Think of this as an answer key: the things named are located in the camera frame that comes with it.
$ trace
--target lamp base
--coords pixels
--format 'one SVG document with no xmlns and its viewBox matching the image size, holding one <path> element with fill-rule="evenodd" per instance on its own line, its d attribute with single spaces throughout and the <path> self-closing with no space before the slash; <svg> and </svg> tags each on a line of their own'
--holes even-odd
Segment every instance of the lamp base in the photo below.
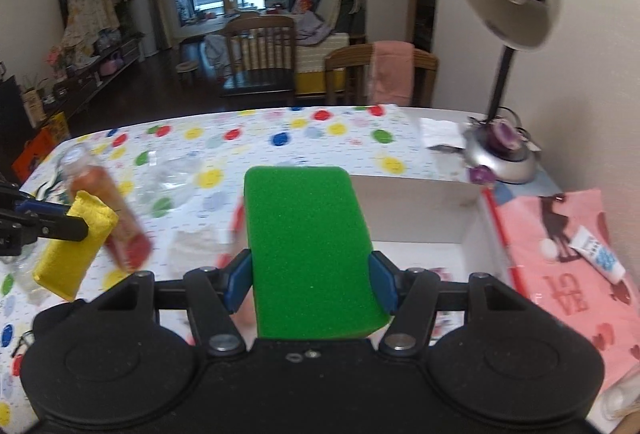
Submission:
<svg viewBox="0 0 640 434">
<path fill-rule="evenodd" d="M 487 145 L 487 125 L 473 125 L 465 131 L 465 160 L 472 166 L 489 167 L 499 181 L 519 185 L 528 183 L 536 176 L 536 158 L 523 142 L 518 150 L 500 154 Z"/>
</svg>

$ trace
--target yellow sponge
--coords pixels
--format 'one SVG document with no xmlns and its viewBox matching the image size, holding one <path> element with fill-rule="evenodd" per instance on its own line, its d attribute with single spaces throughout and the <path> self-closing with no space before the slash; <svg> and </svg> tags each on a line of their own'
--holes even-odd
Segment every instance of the yellow sponge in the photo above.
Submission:
<svg viewBox="0 0 640 434">
<path fill-rule="evenodd" d="M 117 214 L 100 199 L 84 191 L 76 194 L 68 216 L 83 218 L 89 233 L 79 242 L 52 239 L 33 270 L 34 280 L 71 301 L 104 241 L 118 222 Z"/>
</svg>

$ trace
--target pink bag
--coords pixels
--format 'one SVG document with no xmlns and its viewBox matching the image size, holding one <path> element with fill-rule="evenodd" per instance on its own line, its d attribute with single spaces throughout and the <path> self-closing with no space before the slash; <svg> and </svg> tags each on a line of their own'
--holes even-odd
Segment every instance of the pink bag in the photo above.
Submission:
<svg viewBox="0 0 640 434">
<path fill-rule="evenodd" d="M 638 288 L 628 273 L 611 284 L 569 247 L 580 226 L 609 246 L 600 191 L 519 197 L 497 211 L 521 292 L 600 350 L 601 390 L 615 384 L 640 360 Z"/>
</svg>

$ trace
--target chair back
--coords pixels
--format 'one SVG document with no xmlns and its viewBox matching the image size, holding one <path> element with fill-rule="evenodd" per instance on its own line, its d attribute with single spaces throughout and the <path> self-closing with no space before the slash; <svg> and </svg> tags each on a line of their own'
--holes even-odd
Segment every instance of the chair back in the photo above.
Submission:
<svg viewBox="0 0 640 434">
<path fill-rule="evenodd" d="M 330 53 L 324 60 L 324 84 L 326 86 L 327 104 L 337 103 L 334 70 L 347 69 L 347 79 L 344 87 L 343 102 L 345 104 L 363 105 L 367 103 L 367 93 L 364 81 L 364 66 L 371 63 L 373 44 L 357 44 L 346 46 Z M 424 80 L 418 93 L 418 105 L 430 107 L 433 87 L 438 72 L 438 58 L 431 53 L 414 49 L 414 67 L 423 69 Z"/>
<path fill-rule="evenodd" d="M 232 73 L 296 70 L 296 23 L 283 15 L 238 18 L 224 30 Z"/>
</svg>

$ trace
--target polka dot tablecloth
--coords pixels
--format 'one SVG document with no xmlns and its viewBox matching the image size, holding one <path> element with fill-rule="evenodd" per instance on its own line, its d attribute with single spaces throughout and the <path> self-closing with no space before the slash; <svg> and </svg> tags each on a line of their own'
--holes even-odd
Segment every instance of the polka dot tablecloth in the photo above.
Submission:
<svg viewBox="0 0 640 434">
<path fill-rule="evenodd" d="M 147 214 L 139 215 L 154 243 L 144 268 L 159 280 L 180 276 L 168 259 L 178 231 L 213 226 L 220 243 L 231 242 L 229 229 L 244 173 L 254 165 L 337 165 L 359 175 L 439 178 L 431 153 L 420 146 L 417 129 L 396 106 L 294 107 L 189 116 L 82 136 L 60 144 L 23 189 L 35 193 L 51 182 L 58 159 L 75 143 L 84 143 L 108 167 L 132 208 L 136 189 L 153 163 L 187 156 L 200 159 L 196 188 L 186 203 L 177 206 L 171 197 L 159 197 Z M 46 242 L 38 240 L 31 255 L 40 255 Z M 0 427 L 11 434 L 35 422 L 18 377 L 20 357 L 11 358 L 12 351 L 31 328 L 33 316 L 61 300 L 48 294 L 43 302 L 30 302 L 20 281 L 4 265 L 0 270 Z M 78 298 L 91 300 L 124 276 L 101 250 Z M 182 316 L 165 321 L 163 315 L 162 324 L 188 334 Z"/>
</svg>

